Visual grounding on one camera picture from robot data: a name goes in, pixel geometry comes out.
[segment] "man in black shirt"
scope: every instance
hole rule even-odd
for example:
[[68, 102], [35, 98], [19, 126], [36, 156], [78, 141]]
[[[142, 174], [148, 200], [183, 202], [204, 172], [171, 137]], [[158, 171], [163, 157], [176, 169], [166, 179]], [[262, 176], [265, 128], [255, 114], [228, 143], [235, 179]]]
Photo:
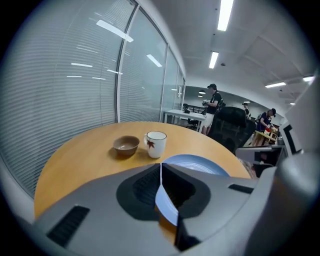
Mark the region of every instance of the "man in black shirt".
[[205, 120], [203, 121], [202, 134], [207, 135], [210, 131], [212, 121], [214, 120], [215, 113], [217, 111], [217, 105], [222, 100], [220, 93], [217, 90], [217, 86], [212, 83], [208, 87], [209, 93], [212, 94], [212, 98], [208, 103], [206, 109]]

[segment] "black office chair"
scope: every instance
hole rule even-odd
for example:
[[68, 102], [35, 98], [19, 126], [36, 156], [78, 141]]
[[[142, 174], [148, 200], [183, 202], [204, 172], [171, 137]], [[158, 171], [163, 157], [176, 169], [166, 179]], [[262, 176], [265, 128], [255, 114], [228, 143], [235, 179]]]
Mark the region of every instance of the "black office chair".
[[243, 109], [225, 106], [214, 115], [208, 136], [235, 154], [236, 149], [243, 147], [255, 129], [255, 123], [246, 119]]

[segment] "ceiling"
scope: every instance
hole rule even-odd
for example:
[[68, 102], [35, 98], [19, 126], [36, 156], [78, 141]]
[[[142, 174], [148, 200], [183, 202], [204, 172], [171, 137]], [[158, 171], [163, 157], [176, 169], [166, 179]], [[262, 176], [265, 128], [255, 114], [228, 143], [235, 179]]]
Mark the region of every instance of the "ceiling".
[[[299, 27], [270, 0], [234, 0], [226, 31], [217, 30], [221, 0], [152, 1], [181, 51], [187, 85], [218, 79], [221, 91], [241, 88], [252, 101], [267, 105], [262, 101], [268, 98], [268, 104], [288, 108], [308, 86], [302, 78], [316, 70], [316, 55]], [[214, 69], [211, 51], [219, 52]], [[265, 88], [277, 82], [287, 85]]]

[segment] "mug handle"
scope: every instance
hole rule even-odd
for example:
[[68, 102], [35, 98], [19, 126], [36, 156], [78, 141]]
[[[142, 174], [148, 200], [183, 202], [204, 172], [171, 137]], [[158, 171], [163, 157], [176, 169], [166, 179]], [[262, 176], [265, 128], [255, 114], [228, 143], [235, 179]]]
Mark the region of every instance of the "mug handle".
[[148, 146], [148, 144], [147, 144], [147, 142], [148, 142], [148, 140], [147, 140], [147, 134], [145, 134], [145, 135], [143, 136], [143, 142], [144, 142], [144, 145], [147, 147], [147, 146]]

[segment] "blue plate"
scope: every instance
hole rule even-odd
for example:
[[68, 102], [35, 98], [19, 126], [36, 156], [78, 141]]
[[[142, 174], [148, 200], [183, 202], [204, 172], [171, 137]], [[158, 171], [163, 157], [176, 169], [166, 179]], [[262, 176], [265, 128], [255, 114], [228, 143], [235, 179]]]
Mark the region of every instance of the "blue plate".
[[165, 164], [174, 164], [191, 170], [222, 175], [229, 177], [230, 175], [216, 163], [194, 154], [177, 154], [163, 161]]

